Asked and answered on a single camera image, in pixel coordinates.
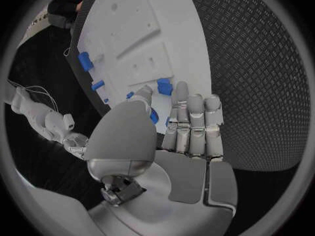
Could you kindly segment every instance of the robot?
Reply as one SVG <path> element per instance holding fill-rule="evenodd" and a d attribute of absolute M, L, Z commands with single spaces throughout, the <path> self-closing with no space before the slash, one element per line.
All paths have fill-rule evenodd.
<path fill-rule="evenodd" d="M 115 106 L 90 138 L 74 132 L 71 114 L 34 102 L 24 88 L 7 82 L 5 102 L 38 134 L 85 160 L 92 178 L 103 183 L 104 203 L 90 215 L 106 235 L 117 218 L 124 225 L 115 228 L 116 235 L 126 230 L 128 235 L 223 235 L 236 212 L 237 187 L 223 160 L 221 101 L 217 95 L 189 95 L 187 83 L 179 82 L 163 150 L 156 151 L 152 92 L 145 85 Z"/>

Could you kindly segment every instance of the white surface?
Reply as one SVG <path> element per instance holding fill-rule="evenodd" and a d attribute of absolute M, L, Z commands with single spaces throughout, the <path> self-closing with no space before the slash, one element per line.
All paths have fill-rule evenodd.
<path fill-rule="evenodd" d="M 183 80 L 190 94 L 211 95 L 206 41 L 192 0 L 96 0 L 78 50 L 89 53 L 94 83 L 105 82 L 97 93 L 111 108 L 145 84 L 155 88 L 159 133 L 166 131 L 171 100 L 158 94 L 156 79 L 170 78 L 173 86 Z"/>

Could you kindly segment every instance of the cable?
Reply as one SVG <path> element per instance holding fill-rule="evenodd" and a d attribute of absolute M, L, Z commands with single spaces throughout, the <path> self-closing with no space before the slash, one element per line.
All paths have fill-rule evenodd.
<path fill-rule="evenodd" d="M 39 93 L 39 94 L 44 94 L 46 96 L 48 96 L 52 102 L 52 105 L 53 105 L 53 108 L 56 112 L 59 112 L 59 109 L 58 109 L 58 105 L 55 101 L 55 99 L 49 94 L 49 92 L 44 88 L 44 87 L 41 87 L 39 85 L 32 85 L 32 86 L 29 86 L 29 87 L 24 87 L 22 86 L 21 84 L 17 83 L 17 82 L 14 82 L 10 79 L 7 79 L 9 83 L 11 83 L 13 86 L 15 87 L 20 87 L 20 88 L 23 88 L 25 89 L 26 91 L 28 92 L 32 92 L 32 93 Z M 44 90 L 44 92 L 40 92 L 40 91 L 35 91 L 35 90 L 31 90 L 30 88 L 40 88 L 42 90 Z"/>

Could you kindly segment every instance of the person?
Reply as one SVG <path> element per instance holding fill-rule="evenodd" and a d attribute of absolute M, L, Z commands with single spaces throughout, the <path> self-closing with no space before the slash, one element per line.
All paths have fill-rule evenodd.
<path fill-rule="evenodd" d="M 51 25 L 71 29 L 83 0 L 52 0 L 47 7 L 48 21 Z"/>

